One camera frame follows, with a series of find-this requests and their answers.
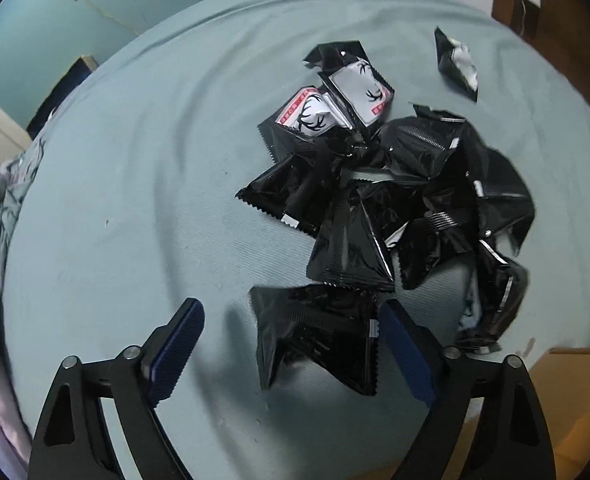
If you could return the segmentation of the cardboard box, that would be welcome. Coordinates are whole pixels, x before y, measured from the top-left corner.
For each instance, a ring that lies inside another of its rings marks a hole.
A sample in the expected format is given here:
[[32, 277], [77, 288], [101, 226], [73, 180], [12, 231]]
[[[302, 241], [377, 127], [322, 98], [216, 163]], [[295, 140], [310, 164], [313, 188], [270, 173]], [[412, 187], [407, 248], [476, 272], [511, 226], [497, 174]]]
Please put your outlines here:
[[464, 425], [448, 479], [590, 479], [590, 348], [546, 352]]

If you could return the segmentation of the light blue bed sheet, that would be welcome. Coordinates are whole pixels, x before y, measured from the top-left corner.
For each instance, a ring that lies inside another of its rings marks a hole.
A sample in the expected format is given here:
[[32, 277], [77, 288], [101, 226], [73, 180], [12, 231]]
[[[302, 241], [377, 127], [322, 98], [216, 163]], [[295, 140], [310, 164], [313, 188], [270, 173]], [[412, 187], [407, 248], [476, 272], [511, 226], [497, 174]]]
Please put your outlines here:
[[[470, 48], [476, 102], [438, 70], [436, 27]], [[66, 356], [111, 359], [195, 297], [205, 329], [158, 408], [195, 478], [350, 479], [402, 459], [426, 408], [388, 351], [372, 398], [313, 363], [258, 382], [248, 290], [303, 285], [313, 242], [236, 193], [271, 163], [258, 124], [316, 83], [304, 57], [335, 40], [360, 41], [392, 116], [466, 117], [528, 185], [530, 284], [503, 351], [590, 347], [590, 107], [535, 50], [459, 0], [204, 0], [113, 55], [46, 127], [3, 293], [29, 428]]]

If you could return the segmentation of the black snack packet centre triangle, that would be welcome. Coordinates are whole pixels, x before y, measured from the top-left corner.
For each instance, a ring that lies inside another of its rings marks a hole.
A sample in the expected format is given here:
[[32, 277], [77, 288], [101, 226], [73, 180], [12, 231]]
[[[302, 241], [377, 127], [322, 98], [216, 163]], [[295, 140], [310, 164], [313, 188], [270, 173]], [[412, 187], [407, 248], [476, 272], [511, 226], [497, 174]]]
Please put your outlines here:
[[306, 272], [312, 281], [336, 286], [395, 289], [390, 253], [355, 188], [343, 190], [331, 204]]

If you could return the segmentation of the white antler snack packet left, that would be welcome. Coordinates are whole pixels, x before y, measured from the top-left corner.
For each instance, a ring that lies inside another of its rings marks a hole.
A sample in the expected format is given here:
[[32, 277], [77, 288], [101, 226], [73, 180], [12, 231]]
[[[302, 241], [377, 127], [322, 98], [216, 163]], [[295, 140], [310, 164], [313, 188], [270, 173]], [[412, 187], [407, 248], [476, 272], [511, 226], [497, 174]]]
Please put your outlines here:
[[258, 131], [274, 162], [317, 140], [345, 146], [351, 130], [323, 87], [300, 88], [275, 113], [260, 122]]

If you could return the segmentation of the white antler snack packet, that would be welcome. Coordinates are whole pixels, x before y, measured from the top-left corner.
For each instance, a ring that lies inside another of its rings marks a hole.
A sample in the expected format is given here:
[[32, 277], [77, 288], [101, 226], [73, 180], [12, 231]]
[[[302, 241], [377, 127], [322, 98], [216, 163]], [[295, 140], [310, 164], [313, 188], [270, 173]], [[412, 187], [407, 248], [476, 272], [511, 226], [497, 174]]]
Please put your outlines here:
[[331, 74], [320, 73], [320, 77], [345, 105], [354, 123], [366, 131], [378, 127], [395, 95], [365, 58], [356, 58]]
[[258, 131], [274, 162], [317, 140], [345, 146], [351, 130], [323, 87], [300, 88], [275, 113], [260, 122]]

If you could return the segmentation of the separate black white snack packet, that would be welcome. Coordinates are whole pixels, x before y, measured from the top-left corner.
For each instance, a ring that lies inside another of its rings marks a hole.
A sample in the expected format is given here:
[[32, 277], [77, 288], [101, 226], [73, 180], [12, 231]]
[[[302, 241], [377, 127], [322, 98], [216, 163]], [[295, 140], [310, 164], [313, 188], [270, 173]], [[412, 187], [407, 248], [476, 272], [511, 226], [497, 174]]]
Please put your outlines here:
[[438, 70], [473, 102], [478, 100], [478, 70], [467, 44], [447, 36], [439, 27], [434, 31]]

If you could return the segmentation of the white antler snack packet upper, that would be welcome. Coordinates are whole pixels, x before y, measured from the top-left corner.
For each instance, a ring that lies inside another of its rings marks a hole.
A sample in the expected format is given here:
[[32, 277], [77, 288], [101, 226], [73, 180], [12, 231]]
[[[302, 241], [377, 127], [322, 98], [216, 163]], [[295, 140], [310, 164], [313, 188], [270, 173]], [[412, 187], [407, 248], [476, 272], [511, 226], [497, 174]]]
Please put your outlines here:
[[366, 131], [378, 127], [395, 95], [365, 58], [356, 58], [331, 74], [320, 73], [320, 77], [345, 105], [354, 123]]

